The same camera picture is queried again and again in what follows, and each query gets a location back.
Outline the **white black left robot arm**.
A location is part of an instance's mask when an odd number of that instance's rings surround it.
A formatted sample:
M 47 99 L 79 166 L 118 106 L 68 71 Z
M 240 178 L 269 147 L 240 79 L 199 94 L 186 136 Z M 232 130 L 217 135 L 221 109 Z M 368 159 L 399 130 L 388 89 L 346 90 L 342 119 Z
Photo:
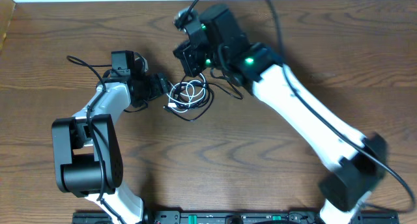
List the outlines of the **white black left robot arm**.
M 57 187 L 101 208 L 97 214 L 75 212 L 73 223 L 155 223 L 123 180 L 114 125 L 123 113 L 143 111 L 167 93 L 168 81 L 162 73 L 149 74 L 147 60 L 134 51 L 112 52 L 106 69 L 89 102 L 51 125 Z

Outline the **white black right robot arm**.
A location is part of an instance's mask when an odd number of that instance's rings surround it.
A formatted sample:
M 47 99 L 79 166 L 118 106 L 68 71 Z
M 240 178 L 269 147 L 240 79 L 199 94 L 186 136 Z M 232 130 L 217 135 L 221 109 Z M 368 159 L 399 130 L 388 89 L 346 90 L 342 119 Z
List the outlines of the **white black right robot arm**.
M 206 68 L 244 87 L 281 115 L 312 147 L 329 175 L 319 183 L 325 223 L 348 223 L 385 176 L 388 147 L 380 135 L 366 137 L 339 119 L 292 73 L 271 47 L 251 43 L 229 7 L 217 4 L 198 13 L 181 10 L 175 27 L 188 39 L 174 50 L 187 76 Z

